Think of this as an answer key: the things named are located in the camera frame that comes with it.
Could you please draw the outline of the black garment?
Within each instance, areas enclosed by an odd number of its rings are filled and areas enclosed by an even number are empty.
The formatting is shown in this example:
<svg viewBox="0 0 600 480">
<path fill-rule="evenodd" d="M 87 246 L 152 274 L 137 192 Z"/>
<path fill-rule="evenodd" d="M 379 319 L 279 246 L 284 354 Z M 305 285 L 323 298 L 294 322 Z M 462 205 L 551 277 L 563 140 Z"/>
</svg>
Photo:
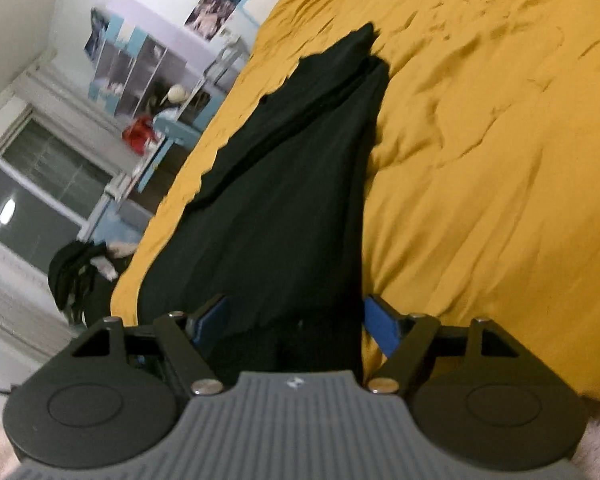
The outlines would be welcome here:
<svg viewBox="0 0 600 480">
<path fill-rule="evenodd" d="M 389 83 L 376 37 L 363 25 L 262 96 L 140 285 L 143 324 L 218 302 L 197 348 L 222 382 L 363 373 L 364 188 Z"/>
</svg>

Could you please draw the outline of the dark clothes pile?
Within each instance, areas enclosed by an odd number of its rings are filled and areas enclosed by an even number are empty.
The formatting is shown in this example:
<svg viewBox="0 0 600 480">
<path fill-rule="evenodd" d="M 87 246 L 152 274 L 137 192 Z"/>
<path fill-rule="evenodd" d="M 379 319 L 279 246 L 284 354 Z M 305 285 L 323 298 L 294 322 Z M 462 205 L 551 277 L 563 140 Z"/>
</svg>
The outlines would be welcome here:
<svg viewBox="0 0 600 480">
<path fill-rule="evenodd" d="M 111 315 L 112 293 L 136 250 L 134 243 L 75 240 L 56 252 L 48 287 L 71 326 L 91 327 Z"/>
</svg>

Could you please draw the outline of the mustard yellow bed quilt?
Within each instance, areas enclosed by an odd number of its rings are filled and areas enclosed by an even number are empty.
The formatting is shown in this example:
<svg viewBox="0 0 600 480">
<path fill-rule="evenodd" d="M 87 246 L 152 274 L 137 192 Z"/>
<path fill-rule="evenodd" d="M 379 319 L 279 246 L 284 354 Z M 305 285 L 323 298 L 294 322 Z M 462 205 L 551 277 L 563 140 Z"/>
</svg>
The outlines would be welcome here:
<svg viewBox="0 0 600 480">
<path fill-rule="evenodd" d="M 302 56 L 373 23 L 390 67 L 363 281 L 396 310 L 493 318 L 600 400 L 600 0 L 279 0 L 111 299 L 140 283 L 216 152 Z"/>
</svg>

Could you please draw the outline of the window with grille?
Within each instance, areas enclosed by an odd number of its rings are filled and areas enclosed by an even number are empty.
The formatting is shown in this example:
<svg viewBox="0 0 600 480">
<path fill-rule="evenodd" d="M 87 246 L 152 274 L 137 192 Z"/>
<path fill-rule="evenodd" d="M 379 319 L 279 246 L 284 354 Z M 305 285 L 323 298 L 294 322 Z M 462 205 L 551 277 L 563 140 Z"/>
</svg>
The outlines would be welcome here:
<svg viewBox="0 0 600 480">
<path fill-rule="evenodd" d="M 0 243 L 46 273 L 87 229 L 112 175 L 27 118 L 0 148 Z"/>
</svg>

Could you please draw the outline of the red bag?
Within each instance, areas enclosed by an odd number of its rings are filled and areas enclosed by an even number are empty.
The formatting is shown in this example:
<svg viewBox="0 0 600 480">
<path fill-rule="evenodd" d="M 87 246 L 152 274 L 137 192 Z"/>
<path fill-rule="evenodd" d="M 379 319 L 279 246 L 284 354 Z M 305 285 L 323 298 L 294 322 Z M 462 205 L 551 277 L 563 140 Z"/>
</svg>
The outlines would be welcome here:
<svg viewBox="0 0 600 480">
<path fill-rule="evenodd" d="M 133 153 L 144 156 L 148 145 L 157 141 L 152 128 L 152 118 L 147 115 L 136 118 L 129 127 L 123 130 L 122 140 Z"/>
</svg>

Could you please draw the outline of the light blue chair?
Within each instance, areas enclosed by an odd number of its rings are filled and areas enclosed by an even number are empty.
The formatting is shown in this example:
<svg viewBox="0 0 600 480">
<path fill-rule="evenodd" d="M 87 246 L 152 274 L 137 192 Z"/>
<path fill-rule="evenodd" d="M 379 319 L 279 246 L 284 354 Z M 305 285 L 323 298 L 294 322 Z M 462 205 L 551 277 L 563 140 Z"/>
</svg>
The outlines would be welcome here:
<svg viewBox="0 0 600 480">
<path fill-rule="evenodd" d="M 159 113 L 152 121 L 158 141 L 149 145 L 148 152 L 140 164 L 140 170 L 134 172 L 137 192 L 143 192 L 173 145 L 190 151 L 198 143 L 202 131 L 194 125 L 183 122 L 180 115 L 181 113 L 175 108 L 169 108 Z"/>
</svg>

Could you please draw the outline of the cream round ball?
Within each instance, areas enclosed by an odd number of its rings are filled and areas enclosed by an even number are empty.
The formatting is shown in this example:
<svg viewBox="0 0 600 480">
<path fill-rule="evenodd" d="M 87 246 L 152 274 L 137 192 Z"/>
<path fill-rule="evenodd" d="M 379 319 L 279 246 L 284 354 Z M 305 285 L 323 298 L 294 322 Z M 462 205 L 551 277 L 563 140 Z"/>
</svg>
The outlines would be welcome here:
<svg viewBox="0 0 600 480">
<path fill-rule="evenodd" d="M 172 86 L 166 94 L 166 99 L 170 103 L 174 104 L 180 104 L 181 102 L 184 102 L 187 98 L 188 92 L 186 88 L 183 87 L 181 84 L 174 84 L 174 86 Z"/>
</svg>

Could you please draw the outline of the grey metal rack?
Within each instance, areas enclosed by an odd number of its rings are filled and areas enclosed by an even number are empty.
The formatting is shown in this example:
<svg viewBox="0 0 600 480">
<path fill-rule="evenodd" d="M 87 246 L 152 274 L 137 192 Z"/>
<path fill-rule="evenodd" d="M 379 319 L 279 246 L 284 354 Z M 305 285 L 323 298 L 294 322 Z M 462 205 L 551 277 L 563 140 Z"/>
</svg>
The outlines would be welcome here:
<svg viewBox="0 0 600 480">
<path fill-rule="evenodd" d="M 245 61 L 249 55 L 249 48 L 241 36 L 227 36 L 213 62 L 204 70 L 204 80 L 224 93 L 229 92 L 235 81 L 230 73 L 239 73 L 234 65 Z"/>
</svg>

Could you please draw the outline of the white blue shelf unit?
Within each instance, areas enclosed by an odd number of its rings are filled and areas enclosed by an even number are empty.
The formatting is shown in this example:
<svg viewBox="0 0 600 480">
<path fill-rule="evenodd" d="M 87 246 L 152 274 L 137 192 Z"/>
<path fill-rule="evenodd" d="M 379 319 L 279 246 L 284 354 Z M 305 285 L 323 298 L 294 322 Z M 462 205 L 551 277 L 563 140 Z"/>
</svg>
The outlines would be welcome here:
<svg viewBox="0 0 600 480">
<path fill-rule="evenodd" d="M 179 84 L 206 80 L 209 92 L 226 93 L 238 75 L 220 65 L 220 49 L 174 25 L 136 0 L 112 0 L 109 23 L 96 49 L 88 98 L 127 122 L 148 112 L 151 98 Z"/>
</svg>

